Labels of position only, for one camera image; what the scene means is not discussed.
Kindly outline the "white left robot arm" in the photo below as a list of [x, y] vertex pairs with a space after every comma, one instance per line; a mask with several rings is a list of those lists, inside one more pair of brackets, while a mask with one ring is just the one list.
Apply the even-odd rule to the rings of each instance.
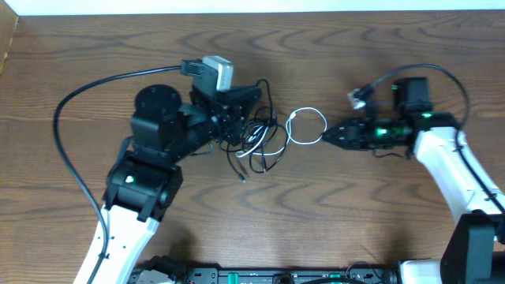
[[260, 100], [257, 86], [206, 95], [191, 102], [165, 84], [143, 88], [135, 98], [132, 136], [123, 140], [110, 169], [92, 244], [77, 283], [125, 283], [181, 187], [178, 162], [213, 140], [237, 145], [245, 120]]

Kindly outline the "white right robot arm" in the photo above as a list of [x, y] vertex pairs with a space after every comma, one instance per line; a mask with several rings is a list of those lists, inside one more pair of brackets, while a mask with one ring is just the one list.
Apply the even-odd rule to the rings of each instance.
[[502, 283], [504, 194], [473, 155], [462, 124], [437, 112], [425, 77], [407, 77], [392, 85], [395, 118], [379, 119], [372, 87], [349, 94], [363, 118], [346, 118], [322, 134], [323, 141], [350, 151], [406, 148], [431, 174], [456, 223], [438, 260], [403, 260], [381, 276], [383, 283]]

